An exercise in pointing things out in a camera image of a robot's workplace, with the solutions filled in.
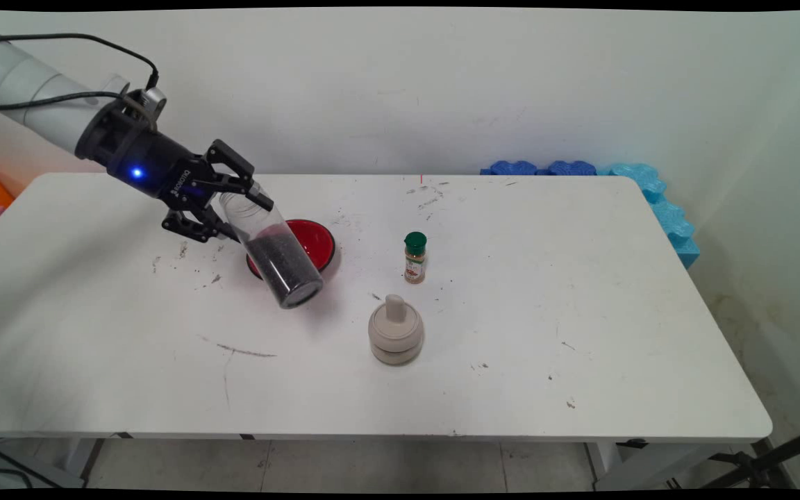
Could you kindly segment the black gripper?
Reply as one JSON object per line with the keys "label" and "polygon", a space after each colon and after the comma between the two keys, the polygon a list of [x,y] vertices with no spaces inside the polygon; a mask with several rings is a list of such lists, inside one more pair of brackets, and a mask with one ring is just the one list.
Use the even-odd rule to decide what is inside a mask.
{"label": "black gripper", "polygon": [[254,165],[223,140],[200,156],[153,129],[133,99],[105,105],[77,142],[77,158],[98,162],[111,177],[168,206],[166,231],[206,243],[235,231],[210,205],[213,192],[242,195],[271,212],[275,202],[253,179]]}

